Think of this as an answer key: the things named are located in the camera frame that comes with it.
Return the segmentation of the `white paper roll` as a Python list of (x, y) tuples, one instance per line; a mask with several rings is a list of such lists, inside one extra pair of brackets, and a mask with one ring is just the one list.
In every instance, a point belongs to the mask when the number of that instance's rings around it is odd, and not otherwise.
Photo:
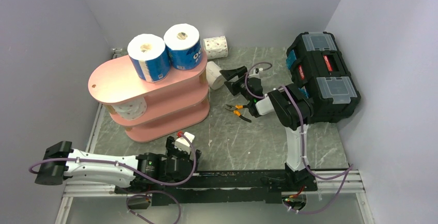
[(220, 73), (222, 68), (213, 61), (208, 61), (206, 66), (206, 78), (212, 90), (220, 89), (225, 82), (225, 78)]

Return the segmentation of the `floral paper roll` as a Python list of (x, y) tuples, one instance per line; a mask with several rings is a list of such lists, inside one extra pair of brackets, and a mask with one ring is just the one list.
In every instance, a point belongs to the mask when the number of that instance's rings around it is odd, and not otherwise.
[(112, 108), (121, 118), (135, 120), (146, 112), (147, 103), (144, 97), (139, 97), (125, 103), (112, 105)]
[(220, 59), (228, 56), (228, 44), (225, 36), (204, 38), (203, 45), (208, 60)]

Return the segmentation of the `blue roll front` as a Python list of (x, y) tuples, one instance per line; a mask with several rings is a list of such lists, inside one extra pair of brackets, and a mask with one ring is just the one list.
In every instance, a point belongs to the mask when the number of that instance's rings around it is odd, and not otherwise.
[(192, 70), (202, 59), (200, 35), (196, 27), (182, 23), (170, 27), (164, 34), (171, 64), (178, 70)]

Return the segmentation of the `blue roll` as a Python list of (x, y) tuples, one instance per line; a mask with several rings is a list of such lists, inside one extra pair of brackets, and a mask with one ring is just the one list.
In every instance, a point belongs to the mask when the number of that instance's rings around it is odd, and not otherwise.
[(153, 34), (134, 37), (127, 47), (132, 65), (142, 80), (155, 83), (163, 80), (170, 71), (170, 61), (164, 40)]
[(182, 23), (170, 27), (164, 34), (171, 64), (178, 70), (192, 70), (202, 59), (200, 35), (196, 27)]

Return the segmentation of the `pink three-tier shelf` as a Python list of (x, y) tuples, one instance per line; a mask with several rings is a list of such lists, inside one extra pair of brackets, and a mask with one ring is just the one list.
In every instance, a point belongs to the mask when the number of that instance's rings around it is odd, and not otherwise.
[[(159, 82), (140, 79), (129, 56), (97, 67), (88, 81), (91, 96), (107, 107), (111, 118), (136, 142), (149, 142), (202, 122), (208, 115), (207, 57), (193, 70), (171, 68)], [(146, 101), (146, 110), (128, 120), (116, 113), (116, 105), (136, 99)]]

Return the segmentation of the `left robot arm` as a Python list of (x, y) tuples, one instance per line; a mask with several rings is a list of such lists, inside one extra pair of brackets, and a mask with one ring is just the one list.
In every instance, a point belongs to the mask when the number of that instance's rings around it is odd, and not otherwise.
[(186, 183), (198, 168), (202, 152), (192, 135), (167, 137), (164, 154), (102, 155), (72, 148), (61, 141), (47, 148), (43, 160), (29, 167), (39, 185), (64, 181), (90, 181), (144, 192), (150, 184), (177, 186)]

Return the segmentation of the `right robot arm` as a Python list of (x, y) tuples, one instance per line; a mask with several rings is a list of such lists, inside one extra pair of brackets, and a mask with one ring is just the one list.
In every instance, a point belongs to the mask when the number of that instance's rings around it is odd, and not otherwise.
[(317, 190), (316, 177), (307, 158), (307, 131), (314, 114), (312, 100), (295, 84), (281, 86), (263, 93), (259, 73), (255, 68), (249, 74), (247, 67), (232, 70), (220, 70), (225, 86), (232, 95), (240, 94), (247, 100), (244, 105), (226, 104), (225, 108), (240, 116), (240, 110), (246, 108), (255, 118), (275, 114), (286, 132), (287, 155), (285, 176), (268, 182), (278, 182), (282, 188), (290, 190)]

